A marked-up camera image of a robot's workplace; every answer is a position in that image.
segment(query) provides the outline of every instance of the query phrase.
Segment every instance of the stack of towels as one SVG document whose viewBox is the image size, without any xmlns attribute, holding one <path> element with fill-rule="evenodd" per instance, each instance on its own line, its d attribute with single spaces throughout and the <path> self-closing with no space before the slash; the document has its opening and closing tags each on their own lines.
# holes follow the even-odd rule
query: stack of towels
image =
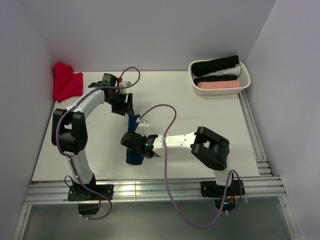
<svg viewBox="0 0 320 240">
<path fill-rule="evenodd" d="M 229 56 L 192 64 L 193 82 L 201 89 L 231 89 L 241 87 L 238 80 L 239 57 Z"/>
</svg>

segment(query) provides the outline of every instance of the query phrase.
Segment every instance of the white cloth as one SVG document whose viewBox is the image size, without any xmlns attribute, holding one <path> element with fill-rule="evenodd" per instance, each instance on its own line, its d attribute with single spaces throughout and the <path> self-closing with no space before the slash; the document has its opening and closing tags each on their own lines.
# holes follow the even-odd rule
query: white cloth
<svg viewBox="0 0 320 240">
<path fill-rule="evenodd" d="M 241 67 L 239 64 L 235 65 L 235 67 L 232 68 L 227 68 L 227 69 L 223 69 L 220 71 L 214 71 L 214 72 L 210 72 L 203 77 L 209 77 L 209 76 L 223 76 L 223 75 L 236 75 L 239 76 L 240 75 L 240 71 L 241 71 Z"/>
</svg>

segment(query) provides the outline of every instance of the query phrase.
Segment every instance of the white wall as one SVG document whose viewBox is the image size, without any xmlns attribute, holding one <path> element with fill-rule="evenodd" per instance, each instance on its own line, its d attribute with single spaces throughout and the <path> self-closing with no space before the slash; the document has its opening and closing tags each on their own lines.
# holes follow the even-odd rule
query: white wall
<svg viewBox="0 0 320 240">
<path fill-rule="evenodd" d="M 76 71 L 187 70 L 245 62 L 276 0 L 20 0 L 53 56 Z"/>
<path fill-rule="evenodd" d="M 277 0 L 246 61 L 266 155 L 306 240 L 320 239 L 319 13 L 319 0 Z"/>
<path fill-rule="evenodd" d="M 53 106 L 53 58 L 18 0 L 0 1 L 0 239 L 11 239 Z"/>
</svg>

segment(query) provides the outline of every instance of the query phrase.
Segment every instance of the plastic basket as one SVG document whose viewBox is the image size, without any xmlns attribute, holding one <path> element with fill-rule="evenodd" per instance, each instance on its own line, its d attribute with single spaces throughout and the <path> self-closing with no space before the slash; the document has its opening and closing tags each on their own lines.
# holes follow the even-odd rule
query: plastic basket
<svg viewBox="0 0 320 240">
<path fill-rule="evenodd" d="M 239 65 L 241 67 L 240 75 L 238 76 L 238 80 L 241 83 L 241 87 L 234 87 L 234 88 L 220 88 L 220 89 L 202 89 L 200 87 L 197 87 L 194 83 L 194 76 L 191 72 L 191 66 L 194 63 L 198 62 L 205 62 L 209 60 L 198 60 L 198 61 L 193 61 L 189 65 L 189 76 L 190 76 L 190 81 L 193 87 L 193 90 L 195 94 L 199 96 L 216 96 L 216 95 L 232 95 L 232 94 L 238 94 L 240 93 L 243 89 L 247 88 L 251 84 L 251 79 L 249 72 L 246 68 L 246 66 L 242 63 L 239 62 Z"/>
</svg>

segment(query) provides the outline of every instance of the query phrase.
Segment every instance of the black cloth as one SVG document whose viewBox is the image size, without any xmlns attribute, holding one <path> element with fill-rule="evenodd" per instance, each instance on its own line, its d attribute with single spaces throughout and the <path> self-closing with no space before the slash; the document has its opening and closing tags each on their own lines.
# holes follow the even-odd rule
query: black cloth
<svg viewBox="0 0 320 240">
<path fill-rule="evenodd" d="M 239 64 L 238 55 L 218 58 L 210 61 L 195 62 L 191 66 L 191 71 L 194 76 L 202 77 L 216 71 L 234 68 L 236 64 Z"/>
<path fill-rule="evenodd" d="M 195 78 L 193 82 L 196 86 L 198 86 L 198 83 L 203 83 L 203 82 L 219 82 L 219 81 L 232 81 L 232 80 L 237 80 L 237 76 L 236 75 L 205 76 L 205 77 Z"/>
</svg>

